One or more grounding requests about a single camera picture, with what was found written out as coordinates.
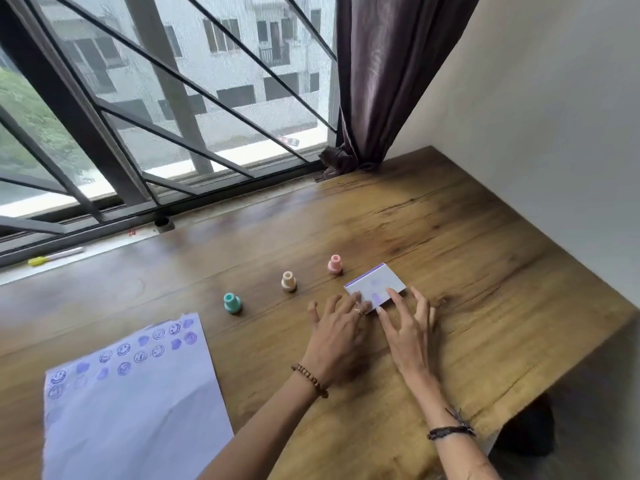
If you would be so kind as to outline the person's right hand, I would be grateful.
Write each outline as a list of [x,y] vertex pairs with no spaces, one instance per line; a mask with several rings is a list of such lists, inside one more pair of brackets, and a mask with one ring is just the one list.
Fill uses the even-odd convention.
[[408,385],[424,378],[436,380],[436,368],[431,363],[429,351],[436,329],[436,307],[429,302],[429,323],[418,323],[400,293],[393,289],[387,289],[387,292],[399,316],[398,338],[388,341],[399,372]]

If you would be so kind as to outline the person's left hand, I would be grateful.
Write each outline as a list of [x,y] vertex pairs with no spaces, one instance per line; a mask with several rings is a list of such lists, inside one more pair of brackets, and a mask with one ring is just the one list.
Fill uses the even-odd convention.
[[370,311],[371,303],[361,299],[361,318],[359,321],[349,321],[344,316],[344,304],[348,297],[334,295],[327,299],[320,313],[322,320],[317,329],[312,329],[299,362],[300,370],[323,392],[345,377],[364,339],[360,323]]

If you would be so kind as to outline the white purple ink pad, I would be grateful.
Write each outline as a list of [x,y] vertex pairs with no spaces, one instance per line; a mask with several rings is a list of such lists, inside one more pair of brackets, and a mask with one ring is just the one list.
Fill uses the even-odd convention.
[[386,263],[375,266],[344,285],[344,290],[348,295],[359,292],[362,301],[369,301],[371,311],[390,300],[387,289],[402,293],[406,290],[406,285]]

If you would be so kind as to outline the person's right forearm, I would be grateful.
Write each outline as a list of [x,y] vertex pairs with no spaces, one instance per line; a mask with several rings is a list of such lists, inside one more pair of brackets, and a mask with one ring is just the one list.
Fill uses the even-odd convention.
[[502,480],[437,380],[424,378],[407,386],[425,417],[446,480]]

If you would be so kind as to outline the person's left forearm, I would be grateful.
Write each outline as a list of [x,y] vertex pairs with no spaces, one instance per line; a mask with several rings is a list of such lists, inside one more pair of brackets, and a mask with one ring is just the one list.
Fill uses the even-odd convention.
[[197,480],[266,480],[318,398],[316,387],[299,373],[293,373]]

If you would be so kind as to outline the black bag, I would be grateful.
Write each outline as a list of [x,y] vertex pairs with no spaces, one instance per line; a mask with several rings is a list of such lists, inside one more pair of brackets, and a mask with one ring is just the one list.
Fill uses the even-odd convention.
[[548,393],[538,396],[501,429],[492,450],[543,458],[556,448],[556,422]]

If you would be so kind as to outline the white paper with purple stamps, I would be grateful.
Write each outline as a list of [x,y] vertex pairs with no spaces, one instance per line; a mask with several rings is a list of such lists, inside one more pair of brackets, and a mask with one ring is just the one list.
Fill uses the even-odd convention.
[[195,480],[233,437],[197,313],[46,372],[42,480]]

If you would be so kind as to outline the dark purple curtain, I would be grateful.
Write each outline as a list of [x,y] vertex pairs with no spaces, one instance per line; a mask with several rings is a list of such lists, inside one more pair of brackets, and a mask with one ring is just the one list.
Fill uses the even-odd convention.
[[337,0],[342,143],[317,181],[380,167],[480,0]]

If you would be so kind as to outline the black metal window grille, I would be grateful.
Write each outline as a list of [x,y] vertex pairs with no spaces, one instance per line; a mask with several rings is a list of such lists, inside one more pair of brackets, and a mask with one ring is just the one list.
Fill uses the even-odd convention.
[[130,39],[158,74],[177,130],[97,96],[37,0],[0,0],[0,268],[321,167],[337,135],[337,0],[283,0],[331,61],[327,126],[278,136]]

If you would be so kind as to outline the yellow white marker pen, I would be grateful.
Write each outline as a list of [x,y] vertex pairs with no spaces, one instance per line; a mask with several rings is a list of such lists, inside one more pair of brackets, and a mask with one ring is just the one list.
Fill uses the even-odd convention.
[[85,252],[85,247],[84,246],[80,246],[80,247],[76,247],[76,248],[70,248],[70,249],[66,249],[66,250],[62,250],[62,251],[57,251],[55,253],[50,253],[48,255],[44,255],[44,256],[39,256],[39,257],[33,257],[28,259],[27,261],[27,265],[30,267],[39,267],[39,266],[43,266],[45,264],[51,263],[53,261],[57,261],[60,259],[64,259],[67,257],[73,257],[76,255],[80,255],[82,253]]

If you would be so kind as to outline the grey building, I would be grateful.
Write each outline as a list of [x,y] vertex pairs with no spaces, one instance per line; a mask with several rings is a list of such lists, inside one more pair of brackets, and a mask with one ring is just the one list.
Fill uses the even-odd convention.
[[106,26],[203,87],[226,107],[280,137],[327,133],[331,61],[283,0],[196,0],[256,58],[189,0],[37,0],[71,62],[93,92],[153,123],[177,130],[154,65]]

